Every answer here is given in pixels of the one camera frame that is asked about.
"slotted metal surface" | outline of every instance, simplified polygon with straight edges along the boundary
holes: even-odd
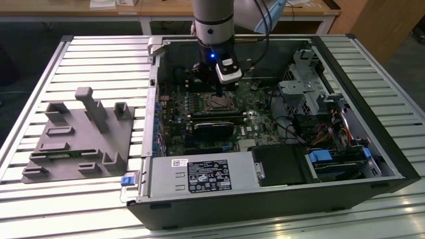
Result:
[[[403,154],[425,176],[422,112],[354,41],[343,36],[326,36],[322,40]],[[52,74],[41,79],[46,83],[26,117],[29,124],[22,124],[0,168],[0,238],[354,239],[415,238],[425,233],[425,180],[346,211],[161,232],[146,230],[126,211],[125,201],[135,196],[137,189],[121,192],[119,177],[21,184],[21,171],[46,122],[46,104],[64,100],[69,109],[82,108],[72,92],[79,86],[94,89],[93,97],[103,107],[122,101],[135,107],[127,171],[139,169],[149,77],[146,42],[143,36],[74,37],[58,51],[58,59],[49,66]],[[329,74],[326,78],[337,92]]]

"warning label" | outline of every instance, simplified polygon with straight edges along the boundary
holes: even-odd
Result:
[[[226,160],[187,163],[187,180],[190,193],[230,190]]]

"circuit board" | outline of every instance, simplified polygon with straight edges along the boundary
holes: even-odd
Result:
[[[178,85],[167,88],[170,93],[161,96],[167,156],[238,152],[246,151],[246,146],[281,143],[266,109],[267,97],[253,80],[239,81],[235,90],[221,97],[213,92],[189,93]],[[229,124],[229,136],[199,139],[194,128],[209,123]]]

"sticker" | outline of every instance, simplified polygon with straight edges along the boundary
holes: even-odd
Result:
[[[137,15],[137,13],[134,11],[119,11],[118,14],[119,15]]]
[[[190,193],[231,190],[226,160],[185,163]]]
[[[187,159],[173,159],[171,160],[171,167],[186,167]]]

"white paper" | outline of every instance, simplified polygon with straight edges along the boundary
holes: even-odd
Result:
[[[90,11],[115,9],[114,0],[90,0]]]
[[[311,1],[311,0],[287,0],[286,6],[297,5],[297,4],[302,4],[302,3],[307,3],[307,2],[310,2],[310,1]]]
[[[134,6],[137,0],[115,0],[117,1],[117,5],[121,6]]]

